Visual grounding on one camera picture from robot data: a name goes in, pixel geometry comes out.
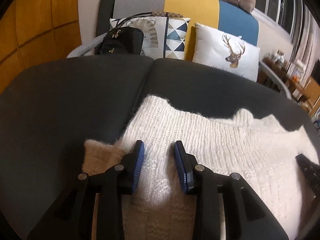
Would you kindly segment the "cream knitted sweater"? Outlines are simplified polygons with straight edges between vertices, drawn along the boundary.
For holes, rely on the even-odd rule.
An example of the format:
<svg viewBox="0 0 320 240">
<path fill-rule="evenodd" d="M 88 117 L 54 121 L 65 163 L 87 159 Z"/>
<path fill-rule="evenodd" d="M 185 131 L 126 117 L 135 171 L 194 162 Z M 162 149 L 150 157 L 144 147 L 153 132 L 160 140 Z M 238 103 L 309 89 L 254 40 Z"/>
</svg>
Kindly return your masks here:
<svg viewBox="0 0 320 240">
<path fill-rule="evenodd" d="M 147 96 L 113 145 L 88 139 L 82 169 L 94 175 L 121 162 L 137 140 L 145 155 L 136 193 L 123 199 L 126 239 L 191 239 L 196 200 L 181 190 L 172 152 L 174 142 L 213 172 L 233 172 L 249 183 L 294 239 L 312 201 L 295 157 L 317 162 L 317 151 L 304 127 L 289 132 L 274 115 L 256 119 L 238 110 L 230 119 L 180 111 L 168 100 Z"/>
</svg>

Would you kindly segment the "wooden chair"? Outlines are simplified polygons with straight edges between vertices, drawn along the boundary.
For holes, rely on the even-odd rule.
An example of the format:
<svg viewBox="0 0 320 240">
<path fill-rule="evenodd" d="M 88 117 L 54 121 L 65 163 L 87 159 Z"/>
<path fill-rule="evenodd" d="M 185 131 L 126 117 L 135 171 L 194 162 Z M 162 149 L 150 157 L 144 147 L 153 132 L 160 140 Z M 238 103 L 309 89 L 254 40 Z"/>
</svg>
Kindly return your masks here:
<svg viewBox="0 0 320 240">
<path fill-rule="evenodd" d="M 311 76 L 308 78 L 304 87 L 304 92 L 300 97 L 300 103 L 309 116 L 313 116 L 319 108 L 319 84 Z"/>
</svg>

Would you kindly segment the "wooden side table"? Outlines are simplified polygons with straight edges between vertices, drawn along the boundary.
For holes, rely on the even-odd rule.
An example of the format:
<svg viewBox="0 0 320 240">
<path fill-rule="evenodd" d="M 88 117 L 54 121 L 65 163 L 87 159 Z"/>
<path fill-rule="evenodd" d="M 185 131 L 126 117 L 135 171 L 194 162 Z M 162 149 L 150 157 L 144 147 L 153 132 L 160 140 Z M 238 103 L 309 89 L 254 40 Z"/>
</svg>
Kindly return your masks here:
<svg viewBox="0 0 320 240">
<path fill-rule="evenodd" d="M 282 93 L 287 99 L 298 104 L 310 102 L 310 96 L 302 86 L 268 57 L 259 62 L 257 82 Z"/>
</svg>

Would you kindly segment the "patterned beige curtain right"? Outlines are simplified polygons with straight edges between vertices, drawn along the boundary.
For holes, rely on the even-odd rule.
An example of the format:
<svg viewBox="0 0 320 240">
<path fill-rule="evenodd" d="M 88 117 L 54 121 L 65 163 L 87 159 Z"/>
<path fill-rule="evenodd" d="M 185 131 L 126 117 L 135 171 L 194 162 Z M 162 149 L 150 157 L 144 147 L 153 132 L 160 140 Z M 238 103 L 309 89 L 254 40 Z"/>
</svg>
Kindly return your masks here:
<svg viewBox="0 0 320 240">
<path fill-rule="evenodd" d="M 319 26 L 308 7 L 304 5 L 302 26 L 290 59 L 295 66 L 300 64 L 303 67 L 301 85 L 307 83 L 317 60 L 319 60 Z"/>
</svg>

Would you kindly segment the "white deer print pillow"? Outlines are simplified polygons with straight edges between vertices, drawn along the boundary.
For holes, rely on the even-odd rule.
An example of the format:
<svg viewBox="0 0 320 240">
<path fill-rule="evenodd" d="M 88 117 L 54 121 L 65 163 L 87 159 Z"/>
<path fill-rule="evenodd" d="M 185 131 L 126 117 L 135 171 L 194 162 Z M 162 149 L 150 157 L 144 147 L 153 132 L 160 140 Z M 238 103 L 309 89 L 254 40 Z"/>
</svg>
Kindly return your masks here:
<svg viewBox="0 0 320 240">
<path fill-rule="evenodd" d="M 218 29 L 195 23 L 193 62 L 257 81 L 260 48 Z"/>
</svg>

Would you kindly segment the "black handbag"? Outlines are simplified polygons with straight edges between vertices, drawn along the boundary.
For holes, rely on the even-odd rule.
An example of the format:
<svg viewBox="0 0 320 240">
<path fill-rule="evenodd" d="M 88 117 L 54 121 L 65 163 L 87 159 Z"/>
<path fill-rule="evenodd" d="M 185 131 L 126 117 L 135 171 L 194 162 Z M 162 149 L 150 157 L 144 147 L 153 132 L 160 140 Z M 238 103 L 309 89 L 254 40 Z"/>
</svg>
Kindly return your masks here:
<svg viewBox="0 0 320 240">
<path fill-rule="evenodd" d="M 144 40 L 143 32 L 138 28 L 113 28 L 96 47 L 95 54 L 134 54 L 142 51 Z"/>
</svg>

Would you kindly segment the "geometric triangle print pillow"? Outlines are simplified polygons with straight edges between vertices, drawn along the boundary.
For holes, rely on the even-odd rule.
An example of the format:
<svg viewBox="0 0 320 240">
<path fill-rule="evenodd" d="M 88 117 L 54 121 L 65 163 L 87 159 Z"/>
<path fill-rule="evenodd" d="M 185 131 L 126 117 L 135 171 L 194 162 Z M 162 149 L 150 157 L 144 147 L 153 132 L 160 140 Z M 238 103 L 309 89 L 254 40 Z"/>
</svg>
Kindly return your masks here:
<svg viewBox="0 0 320 240">
<path fill-rule="evenodd" d="M 190 18 L 148 16 L 127 20 L 124 27 L 137 28 L 143 32 L 141 55 L 153 59 L 184 60 L 189 22 Z"/>
</svg>

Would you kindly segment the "wooden wardrobe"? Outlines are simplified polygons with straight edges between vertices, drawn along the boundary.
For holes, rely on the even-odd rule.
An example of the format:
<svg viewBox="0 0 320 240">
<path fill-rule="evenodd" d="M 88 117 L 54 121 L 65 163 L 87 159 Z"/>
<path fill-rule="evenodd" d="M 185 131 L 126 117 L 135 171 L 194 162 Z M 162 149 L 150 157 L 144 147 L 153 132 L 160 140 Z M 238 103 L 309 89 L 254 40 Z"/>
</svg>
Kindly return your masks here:
<svg viewBox="0 0 320 240">
<path fill-rule="evenodd" d="M 1 90 L 81 44 L 78 0 L 14 0 L 1 19 Z"/>
</svg>

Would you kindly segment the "window with white frame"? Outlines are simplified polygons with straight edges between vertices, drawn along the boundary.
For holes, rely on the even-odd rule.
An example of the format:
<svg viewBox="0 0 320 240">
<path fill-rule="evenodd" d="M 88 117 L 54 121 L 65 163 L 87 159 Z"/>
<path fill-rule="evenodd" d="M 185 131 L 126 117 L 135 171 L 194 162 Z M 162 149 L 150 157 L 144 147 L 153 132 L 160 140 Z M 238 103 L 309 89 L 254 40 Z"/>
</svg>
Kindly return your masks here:
<svg viewBox="0 0 320 240">
<path fill-rule="evenodd" d="M 300 40 L 304 23 L 302 0 L 256 0 L 255 8 L 282 27 L 293 44 Z"/>
</svg>

